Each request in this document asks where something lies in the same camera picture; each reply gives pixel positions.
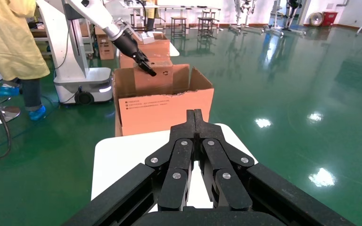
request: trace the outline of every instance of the red container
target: red container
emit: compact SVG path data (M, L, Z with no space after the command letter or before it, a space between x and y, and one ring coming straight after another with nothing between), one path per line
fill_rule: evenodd
M324 21L320 25L321 27L329 27L334 25L335 19L338 15L337 12L323 12L324 15Z

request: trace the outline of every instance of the cardboard box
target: cardboard box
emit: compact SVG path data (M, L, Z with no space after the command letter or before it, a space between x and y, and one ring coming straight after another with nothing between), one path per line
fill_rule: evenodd
M139 45L138 48L148 57L150 62L167 61L170 60L170 49L169 48L153 48L148 45ZM120 52L119 56L120 68L131 68L134 67L134 59L125 56Z
M88 27L90 27L89 23L87 23L84 20L80 21L81 36L83 36L83 37L88 37L89 36Z
M99 55L101 60L113 60L115 58L115 47L109 41L102 29L95 27L95 35L98 42Z
M214 94L211 82L196 68L189 75L189 65L154 63L155 77L146 73L142 77L138 68L114 71L116 137L170 129L186 121L188 109L202 109L203 119L209 121ZM143 80L148 85L141 87ZM138 95L140 90L147 95Z

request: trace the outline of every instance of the white fan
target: white fan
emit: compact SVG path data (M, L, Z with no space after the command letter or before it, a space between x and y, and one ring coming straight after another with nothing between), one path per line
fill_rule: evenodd
M324 15L322 13L312 13L310 15L310 26L318 27L324 21Z

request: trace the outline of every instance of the white tabletop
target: white tabletop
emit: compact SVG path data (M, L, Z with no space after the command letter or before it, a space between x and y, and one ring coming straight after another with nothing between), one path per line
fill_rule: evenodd
M135 4L135 2L134 2L134 4L131 5L131 6L127 6L127 5L124 3L123 0L120 0L119 3L120 3L120 5L121 5L122 7L124 7L124 8L143 8L141 4ZM159 8L159 6L147 2L146 5L145 5L145 8Z
M235 133L224 124L220 125L225 140L253 157ZM170 131L137 134L124 137L108 138L100 141L95 147L95 159L92 177L91 200L105 191L138 163L145 163L146 157L155 152L169 140ZM195 208L212 208L205 189L198 163L195 162L189 190L188 206ZM157 205L151 210L157 211Z
M124 8L143 8L141 4L133 4L132 6L127 6L123 0L119 1L120 5ZM216 10L221 10L221 8L218 7L211 7L211 6L207 6L206 8L198 8L197 6L185 6L185 7L181 7L181 5L178 6L173 6L173 5L154 5L152 3L149 4L149 2L147 2L147 4L145 5L145 8L170 8L170 9L192 9L192 10L205 10L205 9L216 9Z

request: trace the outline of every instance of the open cardboard box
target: open cardboard box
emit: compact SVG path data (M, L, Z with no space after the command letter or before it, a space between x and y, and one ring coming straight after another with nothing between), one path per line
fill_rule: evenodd
M152 67L155 77L137 67L114 71L116 137L168 130L186 121L188 109L202 109L209 121L214 88L200 71L189 75L189 65L171 61Z
M138 48L148 57L151 62L170 60L170 40L163 33L152 33L155 42L143 44L135 35L133 38L138 43ZM135 61L120 52L119 56L120 68L134 67Z

